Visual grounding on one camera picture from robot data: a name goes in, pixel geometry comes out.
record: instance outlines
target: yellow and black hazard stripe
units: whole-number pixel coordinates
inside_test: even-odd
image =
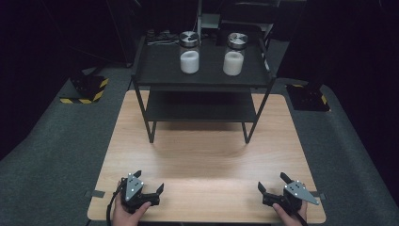
[[[100,84],[93,98],[60,97],[59,101],[63,104],[93,104],[97,103],[103,96],[105,86],[108,84],[108,78],[105,78]]]

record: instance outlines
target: human hand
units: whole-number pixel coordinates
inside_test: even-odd
[[[134,214],[128,213],[121,202],[120,193],[115,199],[115,209],[113,215],[113,225],[114,226],[136,226],[138,221],[143,217],[144,213],[150,208],[151,202],[145,202],[141,205],[139,209],[135,211]]]
[[[277,203],[273,204],[273,208],[281,218],[285,226],[302,226],[302,223],[296,216],[289,216],[285,210]],[[308,202],[302,201],[302,206],[298,214],[306,221],[306,210],[308,209]]]

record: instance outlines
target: gray carpet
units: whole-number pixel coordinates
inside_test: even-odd
[[[279,66],[283,53],[284,43],[271,44],[269,63]],[[130,69],[108,65],[100,75],[109,78],[100,102],[60,103],[67,84],[30,135],[0,162],[1,226],[87,223],[86,195],[96,185]],[[295,111],[286,83],[304,83],[280,78],[272,93],[286,97],[314,182],[327,196],[322,225],[399,225],[398,207],[334,93],[322,87],[331,112]]]

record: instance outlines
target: metal cap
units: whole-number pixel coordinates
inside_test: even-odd
[[[227,38],[227,45],[231,49],[242,50],[247,48],[248,36],[241,33],[231,33]]]
[[[184,31],[179,36],[179,44],[187,48],[196,47],[200,44],[200,36],[194,31]]]

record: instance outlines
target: wooden tabletop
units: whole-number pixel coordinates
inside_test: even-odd
[[[141,91],[147,101],[148,92]],[[259,105],[262,94],[253,94]],[[282,194],[279,174],[316,191],[284,97],[270,95],[249,144],[241,123],[158,122],[154,143],[147,131],[134,91],[123,101],[88,217],[105,220],[106,206],[121,177],[142,170],[143,193],[165,183],[161,202],[143,221],[279,222],[272,207],[262,204],[257,185]],[[308,222],[326,220],[323,205],[308,205]]]

